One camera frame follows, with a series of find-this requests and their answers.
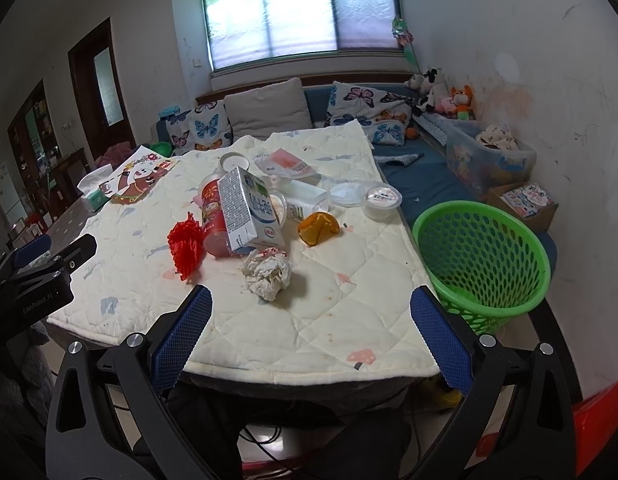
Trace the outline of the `red plastic stool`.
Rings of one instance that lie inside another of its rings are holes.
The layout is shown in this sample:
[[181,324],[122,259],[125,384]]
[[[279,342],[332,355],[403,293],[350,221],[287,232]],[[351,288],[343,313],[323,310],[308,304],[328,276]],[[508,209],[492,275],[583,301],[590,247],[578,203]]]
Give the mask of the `red plastic stool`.
[[574,458],[567,466],[559,465],[552,452],[543,456],[544,448],[538,454],[525,451],[520,463],[515,464],[515,457],[498,456],[496,451],[504,441],[510,411],[516,408],[518,390],[519,387],[512,388],[500,432],[486,434],[478,443],[476,456],[484,460],[472,467],[476,479],[576,479],[618,434],[618,382],[614,382],[571,408]]

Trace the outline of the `green plastic trash basket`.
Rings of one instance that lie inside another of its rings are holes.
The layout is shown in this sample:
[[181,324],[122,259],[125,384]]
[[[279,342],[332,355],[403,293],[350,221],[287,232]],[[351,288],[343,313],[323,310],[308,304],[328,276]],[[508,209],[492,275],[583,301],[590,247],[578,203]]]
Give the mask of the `green plastic trash basket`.
[[551,264],[524,223],[492,206],[450,200],[412,226],[440,304],[478,335],[494,334],[545,299]]

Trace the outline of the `orange fox plush toy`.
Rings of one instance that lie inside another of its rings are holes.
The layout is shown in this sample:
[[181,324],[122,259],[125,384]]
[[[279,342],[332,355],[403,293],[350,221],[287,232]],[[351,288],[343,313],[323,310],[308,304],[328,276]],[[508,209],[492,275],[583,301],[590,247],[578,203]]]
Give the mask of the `orange fox plush toy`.
[[452,87],[450,96],[441,101],[441,114],[456,120],[474,120],[473,89],[466,84],[462,88]]

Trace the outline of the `brown wooden door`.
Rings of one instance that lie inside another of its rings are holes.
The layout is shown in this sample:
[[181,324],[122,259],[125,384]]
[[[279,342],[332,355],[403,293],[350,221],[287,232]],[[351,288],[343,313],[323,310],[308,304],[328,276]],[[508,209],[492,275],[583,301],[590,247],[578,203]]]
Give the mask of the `brown wooden door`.
[[93,159],[114,145],[136,145],[117,74],[111,20],[105,18],[68,51],[70,78]]

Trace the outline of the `blue sofa mattress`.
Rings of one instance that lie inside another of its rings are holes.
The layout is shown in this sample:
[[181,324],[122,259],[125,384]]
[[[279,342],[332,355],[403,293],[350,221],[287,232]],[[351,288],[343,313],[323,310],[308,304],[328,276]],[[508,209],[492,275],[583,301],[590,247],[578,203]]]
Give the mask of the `blue sofa mattress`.
[[[311,119],[316,124],[322,124],[327,115],[331,85],[303,87],[303,92],[305,92]],[[374,145],[374,154],[394,158],[402,155],[420,155],[415,162],[408,165],[397,162],[379,164],[379,169],[388,183],[402,194],[401,209],[409,229],[412,228],[419,215],[429,207],[450,202],[450,200],[478,202],[448,169],[445,156],[441,154],[441,148],[434,148],[433,141],[420,137],[417,140],[406,140],[402,146]],[[540,232],[537,237],[548,254],[553,273],[557,264],[556,244],[547,232]]]

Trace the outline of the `orange peel piece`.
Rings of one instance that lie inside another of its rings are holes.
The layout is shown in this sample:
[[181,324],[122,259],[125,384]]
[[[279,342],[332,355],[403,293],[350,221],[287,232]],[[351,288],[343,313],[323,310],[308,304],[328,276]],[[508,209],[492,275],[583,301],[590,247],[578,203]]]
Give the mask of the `orange peel piece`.
[[310,247],[338,235],[341,227],[334,216],[324,211],[311,214],[297,226],[299,238]]

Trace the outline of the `clear plastic food container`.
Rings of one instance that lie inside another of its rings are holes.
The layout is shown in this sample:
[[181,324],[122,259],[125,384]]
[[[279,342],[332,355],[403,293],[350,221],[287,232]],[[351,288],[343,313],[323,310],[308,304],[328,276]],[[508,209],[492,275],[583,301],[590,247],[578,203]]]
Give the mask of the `clear plastic food container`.
[[269,181],[274,191],[285,197],[287,215],[292,220],[300,222],[315,212],[329,211],[326,190],[298,179],[272,176]]

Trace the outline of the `cardboard box with cards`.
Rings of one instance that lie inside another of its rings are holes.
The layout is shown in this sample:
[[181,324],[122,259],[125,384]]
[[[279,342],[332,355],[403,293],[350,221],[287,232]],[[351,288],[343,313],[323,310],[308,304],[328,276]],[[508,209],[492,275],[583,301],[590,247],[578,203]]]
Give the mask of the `cardboard box with cards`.
[[533,232],[548,231],[558,208],[556,200],[532,182],[490,188],[487,204],[507,212]]

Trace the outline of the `butterfly pillow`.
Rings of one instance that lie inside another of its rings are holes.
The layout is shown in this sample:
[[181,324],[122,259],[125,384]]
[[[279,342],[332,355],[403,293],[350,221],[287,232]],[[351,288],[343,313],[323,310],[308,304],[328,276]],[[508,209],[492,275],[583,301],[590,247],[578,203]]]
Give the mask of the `butterfly pillow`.
[[233,130],[223,101],[171,115],[166,119],[166,132],[175,155],[228,148],[233,143]]
[[409,98],[397,93],[335,81],[324,125],[357,122],[372,144],[402,146],[407,140],[412,107]]

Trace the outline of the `white milk carton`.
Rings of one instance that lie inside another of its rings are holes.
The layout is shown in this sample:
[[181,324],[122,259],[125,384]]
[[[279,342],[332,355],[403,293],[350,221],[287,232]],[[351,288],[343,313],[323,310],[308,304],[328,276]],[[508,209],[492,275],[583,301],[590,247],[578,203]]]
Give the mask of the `white milk carton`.
[[232,252],[254,249],[284,249],[282,228],[265,183],[250,172],[235,167],[218,183],[221,209]]

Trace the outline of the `cartoon bear picture book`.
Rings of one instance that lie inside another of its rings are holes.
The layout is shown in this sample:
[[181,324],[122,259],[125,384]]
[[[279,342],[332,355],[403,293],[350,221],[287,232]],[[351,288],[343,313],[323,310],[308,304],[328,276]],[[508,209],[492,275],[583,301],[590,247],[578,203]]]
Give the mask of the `cartoon bear picture book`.
[[110,202],[122,205],[137,203],[148,194],[159,179],[165,177],[178,162],[141,146],[99,185]]

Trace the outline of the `beige cushion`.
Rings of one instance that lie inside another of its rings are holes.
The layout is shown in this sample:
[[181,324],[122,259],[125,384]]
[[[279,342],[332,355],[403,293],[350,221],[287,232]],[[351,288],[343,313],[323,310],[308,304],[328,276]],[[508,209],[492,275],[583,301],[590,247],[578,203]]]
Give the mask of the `beige cushion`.
[[275,132],[312,128],[303,84],[299,78],[229,94],[224,98],[236,138],[266,140]]

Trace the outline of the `window with blinds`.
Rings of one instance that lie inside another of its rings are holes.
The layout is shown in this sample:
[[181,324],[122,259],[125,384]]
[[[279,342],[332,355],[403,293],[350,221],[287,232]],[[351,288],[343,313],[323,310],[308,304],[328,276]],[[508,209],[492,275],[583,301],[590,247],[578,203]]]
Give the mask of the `window with blinds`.
[[214,70],[275,58],[396,50],[398,0],[202,0]]

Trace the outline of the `green plastic bowl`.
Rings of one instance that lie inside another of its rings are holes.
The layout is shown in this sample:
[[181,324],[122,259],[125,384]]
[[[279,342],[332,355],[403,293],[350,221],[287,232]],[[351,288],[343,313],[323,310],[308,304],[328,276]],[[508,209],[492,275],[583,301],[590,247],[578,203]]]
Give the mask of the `green plastic bowl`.
[[170,157],[173,152],[173,146],[170,142],[160,141],[150,145],[150,149],[160,156]]

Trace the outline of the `cow plush toy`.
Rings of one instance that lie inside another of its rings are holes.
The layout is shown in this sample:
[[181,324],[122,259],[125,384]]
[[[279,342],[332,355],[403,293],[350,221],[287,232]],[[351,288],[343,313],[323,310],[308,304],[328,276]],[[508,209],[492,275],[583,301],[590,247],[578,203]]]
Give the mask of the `cow plush toy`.
[[445,74],[440,68],[431,67],[426,73],[414,74],[405,87],[416,93],[413,112],[415,116],[424,113],[443,114],[443,100],[449,96]]

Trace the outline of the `white tissue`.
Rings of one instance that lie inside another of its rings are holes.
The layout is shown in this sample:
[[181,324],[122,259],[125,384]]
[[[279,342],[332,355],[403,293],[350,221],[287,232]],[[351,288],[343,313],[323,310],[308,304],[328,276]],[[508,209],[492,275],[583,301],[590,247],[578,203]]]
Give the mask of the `white tissue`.
[[253,250],[243,264],[242,273],[253,294],[272,302],[291,284],[292,266],[284,250],[269,247]]

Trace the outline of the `green tissue box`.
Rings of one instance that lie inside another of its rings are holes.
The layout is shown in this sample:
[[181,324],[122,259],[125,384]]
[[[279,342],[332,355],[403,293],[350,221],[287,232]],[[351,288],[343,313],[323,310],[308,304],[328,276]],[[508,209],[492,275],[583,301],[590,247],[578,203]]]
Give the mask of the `green tissue box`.
[[85,175],[77,184],[82,206],[88,212],[96,212],[108,200],[100,185],[113,173],[111,164],[106,164]]

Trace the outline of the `red mesh net bag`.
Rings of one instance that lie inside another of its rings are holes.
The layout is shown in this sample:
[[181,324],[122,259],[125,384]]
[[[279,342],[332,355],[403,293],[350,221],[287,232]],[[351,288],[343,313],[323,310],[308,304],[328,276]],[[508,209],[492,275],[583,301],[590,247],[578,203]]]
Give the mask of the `red mesh net bag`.
[[187,219],[177,222],[167,235],[167,243],[175,272],[181,281],[190,280],[198,271],[205,255],[203,229],[189,212]]

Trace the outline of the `left butterfly pillow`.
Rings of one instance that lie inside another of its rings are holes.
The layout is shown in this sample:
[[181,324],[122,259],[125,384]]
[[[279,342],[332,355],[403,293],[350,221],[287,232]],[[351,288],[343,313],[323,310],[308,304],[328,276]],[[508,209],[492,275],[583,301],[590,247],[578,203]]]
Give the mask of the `left butterfly pillow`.
[[171,115],[166,119],[166,132],[175,155],[228,148],[233,143],[233,130],[223,101]]

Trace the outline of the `red instant noodle cup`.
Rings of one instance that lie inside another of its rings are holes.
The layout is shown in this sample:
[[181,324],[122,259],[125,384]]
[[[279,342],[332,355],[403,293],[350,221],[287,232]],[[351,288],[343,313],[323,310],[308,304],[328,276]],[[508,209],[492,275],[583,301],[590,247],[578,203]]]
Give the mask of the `red instant noodle cup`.
[[220,170],[210,174],[201,183],[199,206],[202,214],[203,246],[205,252],[216,258],[232,256],[229,235],[224,222],[219,193]]

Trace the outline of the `clear plastic storage bin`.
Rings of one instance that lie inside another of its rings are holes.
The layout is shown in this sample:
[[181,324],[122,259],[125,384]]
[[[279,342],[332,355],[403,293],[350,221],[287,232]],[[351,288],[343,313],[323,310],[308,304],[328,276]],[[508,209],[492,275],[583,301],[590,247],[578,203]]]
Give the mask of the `clear plastic storage bin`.
[[536,165],[536,151],[507,126],[481,127],[476,120],[428,113],[416,122],[443,146],[448,168],[476,198],[485,198],[490,188],[527,180]]

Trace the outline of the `pink snack wrapper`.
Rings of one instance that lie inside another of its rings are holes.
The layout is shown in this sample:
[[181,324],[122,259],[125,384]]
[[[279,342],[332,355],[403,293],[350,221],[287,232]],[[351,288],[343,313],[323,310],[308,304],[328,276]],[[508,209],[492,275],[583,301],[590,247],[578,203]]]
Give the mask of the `pink snack wrapper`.
[[269,154],[260,154],[254,158],[255,165],[267,176],[282,179],[312,178],[317,173],[300,158],[279,148]]

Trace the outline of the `white quilted table cover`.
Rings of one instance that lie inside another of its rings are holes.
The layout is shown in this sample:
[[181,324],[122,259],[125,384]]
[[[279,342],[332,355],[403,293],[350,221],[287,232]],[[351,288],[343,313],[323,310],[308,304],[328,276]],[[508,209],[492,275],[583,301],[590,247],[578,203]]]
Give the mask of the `white quilted table cover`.
[[115,346],[200,284],[213,313],[189,373],[292,387],[434,376],[409,308],[429,278],[399,212],[374,220],[362,207],[333,206],[339,230],[316,245],[286,221],[281,249],[208,255],[181,278],[167,237],[178,222],[201,219],[194,195],[220,159],[217,150],[180,156],[138,202],[111,200],[90,218],[96,253],[73,274],[73,301],[48,323]]

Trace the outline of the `round lidded pudding cup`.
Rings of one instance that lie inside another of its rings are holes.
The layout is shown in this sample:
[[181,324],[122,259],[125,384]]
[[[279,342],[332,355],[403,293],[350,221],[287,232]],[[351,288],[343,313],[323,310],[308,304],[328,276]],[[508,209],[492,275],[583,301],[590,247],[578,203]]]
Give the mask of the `round lidded pudding cup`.
[[269,198],[277,217],[277,222],[279,222],[280,226],[284,226],[287,218],[287,201],[285,196],[277,191],[272,191]]

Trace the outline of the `right butterfly pillow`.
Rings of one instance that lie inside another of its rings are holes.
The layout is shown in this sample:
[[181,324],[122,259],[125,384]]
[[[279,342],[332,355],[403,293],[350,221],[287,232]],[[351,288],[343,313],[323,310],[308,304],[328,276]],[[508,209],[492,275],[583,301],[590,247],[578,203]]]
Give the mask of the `right butterfly pillow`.
[[409,98],[397,93],[335,81],[324,125],[357,122],[372,144],[402,146],[407,140],[412,107]]

